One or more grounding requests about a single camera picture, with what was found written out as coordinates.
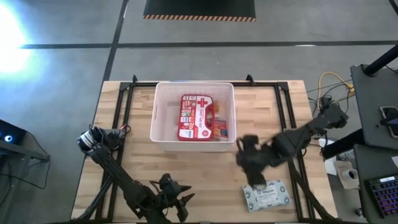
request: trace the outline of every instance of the butcher block tabletop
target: butcher block tabletop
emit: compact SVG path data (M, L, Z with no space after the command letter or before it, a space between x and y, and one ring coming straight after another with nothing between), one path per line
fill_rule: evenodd
M301 80L283 82L289 84L295 120L297 126L301 126L312 119L304 82ZM104 82L95 114L95 126L111 129L120 83ZM234 94L238 136L257 134L263 141L281 131L273 87L235 87ZM281 94L285 118L287 124L290 125L283 91ZM280 179L284 182L292 199L291 203L249 213L242 190L247 180L241 168L236 165L236 146L231 145L227 152L165 152L149 138L154 96L155 87L134 87L128 121L131 132L126 136L122 161L122 167L134 180L150 186L150 180L159 181L164 173L169 173L179 184L191 185L190 190L181 194L185 196L195 193L187 204L189 215L186 222L297 221L287 164L267 168L263 174L267 180ZM123 98L120 124L126 98L126 96ZM319 147L308 147L304 162L311 191L326 210L336 217L335 203L323 159L319 155ZM92 202L100 189L102 176L103 169L87 157L84 161L71 218L80 216ZM105 198L104 217L108 212L109 196L110 190ZM304 217L308 217L305 197L301 190L300 200ZM167 218L172 222L179 222L177 210L170 208ZM145 221L144 218L139 220L130 210L123 199L121 189L118 189L113 221Z

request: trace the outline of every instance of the concrete floor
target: concrete floor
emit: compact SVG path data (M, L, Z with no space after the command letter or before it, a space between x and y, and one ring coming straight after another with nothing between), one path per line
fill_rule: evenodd
M387 0L257 0L253 24L144 21L144 3L129 3L120 43L398 39L398 16ZM122 0L0 1L0 12L7 12L0 15L13 16L17 24L0 35L0 47L6 49L0 51L0 118L32 132L52 158L47 188L22 184L10 223L69 219L83 164L76 137L93 120L109 49L11 50L9 43L111 43L121 5ZM110 80L130 80L133 74L139 80L242 80L251 74L256 80L304 80L313 90L323 72L349 80L351 65L370 63L391 47L118 49ZM337 82L325 77L323 85ZM337 98L345 91L337 88L331 95ZM317 92L308 96L316 98ZM349 99L348 115L348 125L331 130L330 137L360 127L355 98ZM39 182L44 174L38 169L27 178ZM330 181L339 217L364 222L353 213L358 194L343 190L334 177Z

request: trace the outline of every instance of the red first aid kit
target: red first aid kit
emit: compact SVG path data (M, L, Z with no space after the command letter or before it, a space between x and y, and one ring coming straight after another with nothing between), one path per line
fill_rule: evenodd
M177 131L178 140L212 140L214 138L214 122L215 110L213 99L210 96L183 95L181 97Z

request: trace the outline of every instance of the yellow cable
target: yellow cable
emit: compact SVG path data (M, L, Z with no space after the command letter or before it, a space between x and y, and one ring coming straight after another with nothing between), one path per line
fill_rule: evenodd
M323 78L325 75L327 75L327 74L329 74L329 75L334 75L336 78L338 78L338 79L341 81L341 83L344 83L344 84L347 86L347 88L350 90L349 92L350 92L351 94L355 94L355 90L354 90L354 85L353 85L353 84L347 83L347 82L344 81L339 75L337 75L337 74L334 73L334 72L324 72L324 73L319 77L319 81L318 81L318 99L317 99L317 108L318 108L318 109L320 109L320 107L319 107L319 101L321 100L322 78Z

